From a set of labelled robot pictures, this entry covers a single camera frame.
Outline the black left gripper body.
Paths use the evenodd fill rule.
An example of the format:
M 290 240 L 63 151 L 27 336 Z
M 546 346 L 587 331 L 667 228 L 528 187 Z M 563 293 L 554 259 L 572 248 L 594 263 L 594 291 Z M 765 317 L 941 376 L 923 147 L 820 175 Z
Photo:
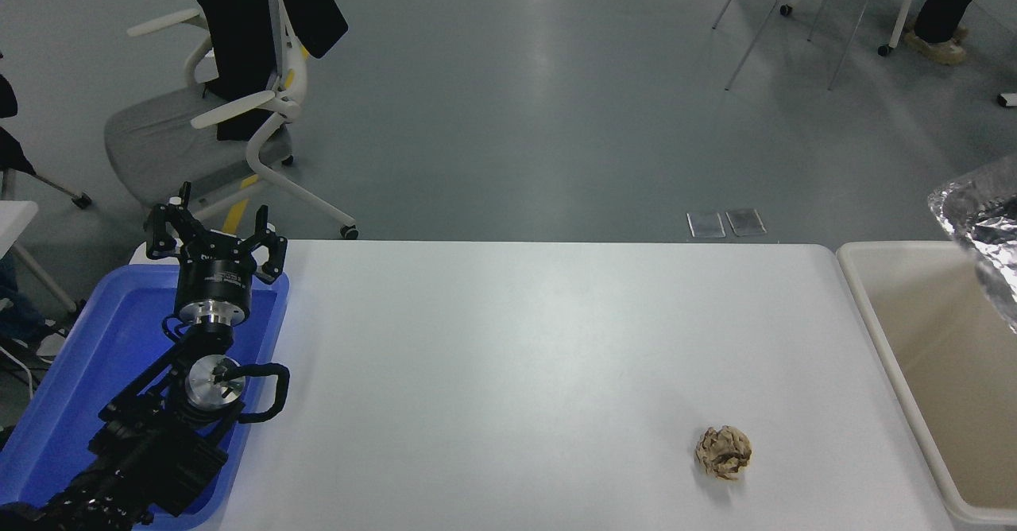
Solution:
M 206 250 L 193 242 L 178 255 L 175 310 L 201 300 L 233 305 L 248 311 L 252 299 L 252 277 L 257 270 L 254 256 L 228 246 Z

